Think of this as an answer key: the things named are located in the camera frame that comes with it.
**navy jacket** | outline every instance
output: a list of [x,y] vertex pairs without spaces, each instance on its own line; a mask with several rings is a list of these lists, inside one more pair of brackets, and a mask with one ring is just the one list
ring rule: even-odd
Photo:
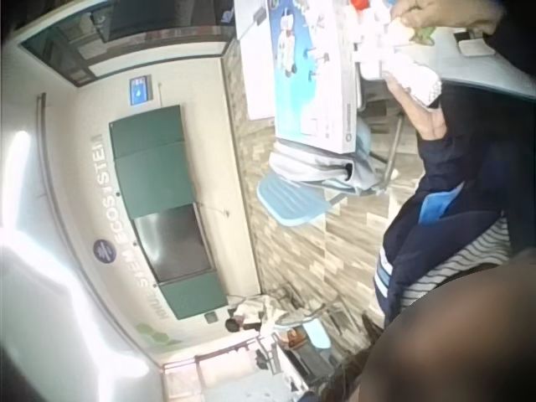
[[[534,75],[530,55],[536,55],[536,47],[522,34],[505,18],[487,42]],[[445,83],[441,106],[447,135],[433,142],[419,139],[425,176],[384,236],[379,264],[390,277],[385,271],[381,278],[377,274],[375,285],[386,325],[399,314],[408,286],[470,244],[501,214],[507,218],[514,253],[536,245],[536,103]],[[420,224],[425,198],[460,183],[465,183],[462,191],[442,217]]]

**box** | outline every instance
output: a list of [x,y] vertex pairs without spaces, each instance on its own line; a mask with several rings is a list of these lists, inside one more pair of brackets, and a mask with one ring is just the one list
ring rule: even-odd
[[276,135],[336,153],[355,151],[357,94],[348,0],[268,0]]

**striped shirt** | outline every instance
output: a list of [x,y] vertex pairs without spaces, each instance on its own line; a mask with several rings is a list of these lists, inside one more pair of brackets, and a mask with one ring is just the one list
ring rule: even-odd
[[500,218],[475,241],[408,287],[400,303],[402,310],[450,277],[481,264],[504,264],[510,260],[511,254],[508,223],[506,218]]

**hand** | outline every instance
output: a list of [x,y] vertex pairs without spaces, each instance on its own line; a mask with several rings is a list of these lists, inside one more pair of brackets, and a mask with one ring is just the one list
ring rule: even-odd
[[389,73],[384,72],[384,79],[391,94],[402,105],[413,127],[426,141],[440,140],[446,135],[445,116],[441,107],[429,109],[421,106]]
[[504,13],[497,0],[398,0],[391,18],[410,28],[478,28],[491,35]]

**green board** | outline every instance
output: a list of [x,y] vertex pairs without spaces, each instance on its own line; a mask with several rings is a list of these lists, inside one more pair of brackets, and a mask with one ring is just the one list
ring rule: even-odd
[[216,272],[167,283],[160,286],[160,290],[178,320],[211,312],[228,304]]
[[194,202],[184,142],[118,158],[116,172],[130,219]]
[[110,123],[114,158],[184,141],[179,106],[164,107]]

